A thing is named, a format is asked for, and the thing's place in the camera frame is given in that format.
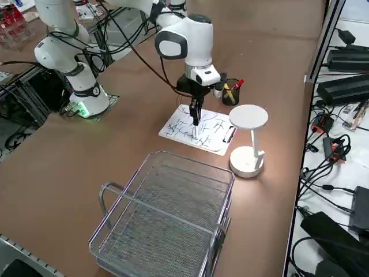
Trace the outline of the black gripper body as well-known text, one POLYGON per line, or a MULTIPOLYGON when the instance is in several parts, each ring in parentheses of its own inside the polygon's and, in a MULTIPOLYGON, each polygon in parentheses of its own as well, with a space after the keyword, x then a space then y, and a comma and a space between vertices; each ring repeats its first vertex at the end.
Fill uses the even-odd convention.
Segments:
POLYGON ((214 85, 203 86, 198 82, 187 78, 185 74, 181 75, 176 82, 176 90, 187 93, 191 95, 192 98, 205 97, 213 89, 214 85))

